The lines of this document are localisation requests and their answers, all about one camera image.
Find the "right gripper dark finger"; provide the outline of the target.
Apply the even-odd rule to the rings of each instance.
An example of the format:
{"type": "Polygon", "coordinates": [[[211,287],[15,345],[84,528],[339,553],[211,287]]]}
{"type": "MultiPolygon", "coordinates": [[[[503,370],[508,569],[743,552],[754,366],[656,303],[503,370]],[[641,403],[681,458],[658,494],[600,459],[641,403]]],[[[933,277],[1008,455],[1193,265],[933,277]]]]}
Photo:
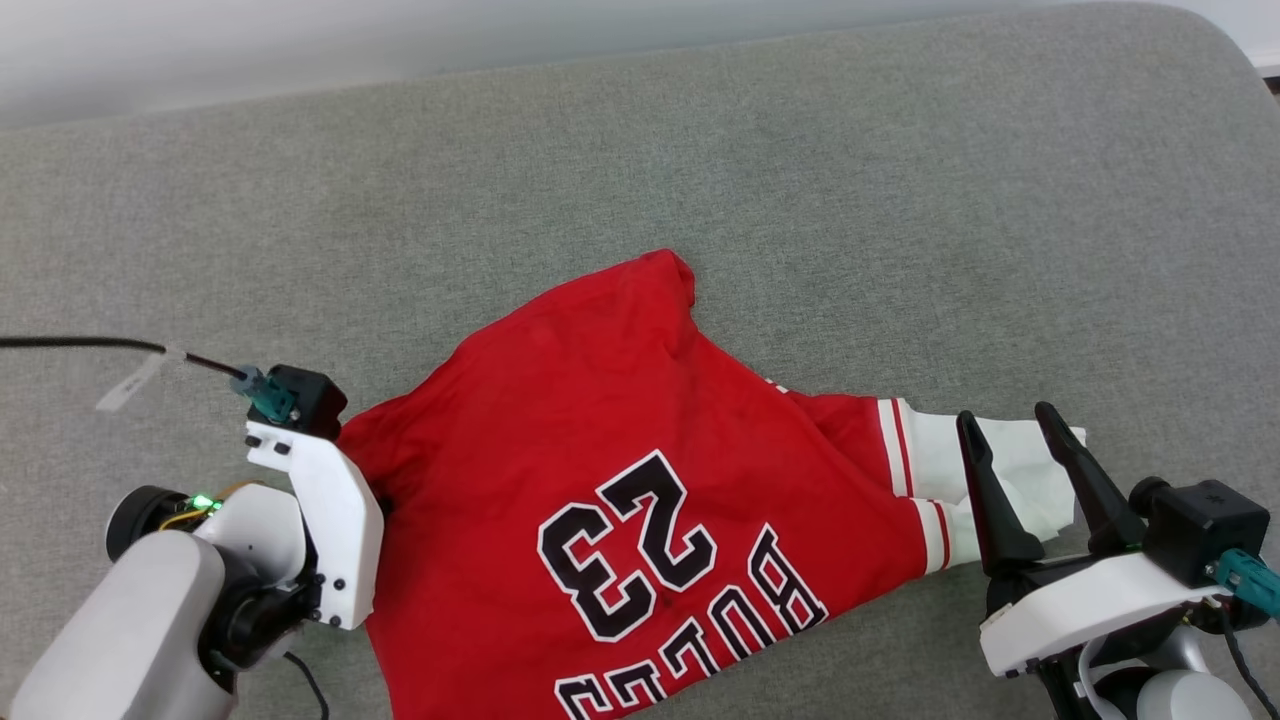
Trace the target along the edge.
{"type": "Polygon", "coordinates": [[[1066,471],[1091,532],[1088,552],[1096,557],[1129,553],[1140,547],[1146,524],[1129,507],[1085,443],[1047,401],[1034,406],[1036,420],[1053,460],[1066,471]]]}
{"type": "Polygon", "coordinates": [[[957,415],[957,441],[963,459],[980,565],[988,578],[1004,578],[1044,560],[1041,541],[1028,532],[993,469],[993,454],[970,411],[957,415]]]}

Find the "red and white basketball jersey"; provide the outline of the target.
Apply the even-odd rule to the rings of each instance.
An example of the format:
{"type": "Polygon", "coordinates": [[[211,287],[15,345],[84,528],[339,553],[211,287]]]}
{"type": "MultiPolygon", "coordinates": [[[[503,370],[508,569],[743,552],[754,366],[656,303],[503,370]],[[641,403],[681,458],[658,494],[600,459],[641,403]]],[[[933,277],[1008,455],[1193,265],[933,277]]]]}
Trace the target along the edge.
{"type": "Polygon", "coordinates": [[[366,629],[393,720],[616,720],[978,560],[954,416],[778,386],[694,304],[649,252],[342,429],[389,509],[366,629]]]}

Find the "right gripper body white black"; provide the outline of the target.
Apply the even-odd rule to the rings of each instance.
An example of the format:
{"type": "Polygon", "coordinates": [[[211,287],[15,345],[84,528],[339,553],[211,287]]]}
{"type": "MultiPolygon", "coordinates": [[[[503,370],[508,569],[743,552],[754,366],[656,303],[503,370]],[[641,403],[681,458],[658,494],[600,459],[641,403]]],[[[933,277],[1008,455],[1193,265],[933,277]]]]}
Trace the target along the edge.
{"type": "Polygon", "coordinates": [[[996,610],[980,624],[980,648],[993,675],[1021,673],[1032,660],[1216,593],[1181,583],[1143,553],[1101,559],[996,610]]]}

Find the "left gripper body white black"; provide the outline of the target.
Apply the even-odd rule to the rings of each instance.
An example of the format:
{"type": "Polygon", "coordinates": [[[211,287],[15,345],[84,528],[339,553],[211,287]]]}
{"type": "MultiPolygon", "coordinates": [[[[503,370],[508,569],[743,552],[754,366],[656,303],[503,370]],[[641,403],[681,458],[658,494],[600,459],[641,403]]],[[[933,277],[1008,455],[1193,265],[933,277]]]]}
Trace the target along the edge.
{"type": "Polygon", "coordinates": [[[364,474],[329,439],[247,421],[247,459],[291,491],[250,483],[200,525],[225,564],[201,637],[221,666],[278,656],[303,624],[353,630],[372,612],[384,514],[364,474]]]}

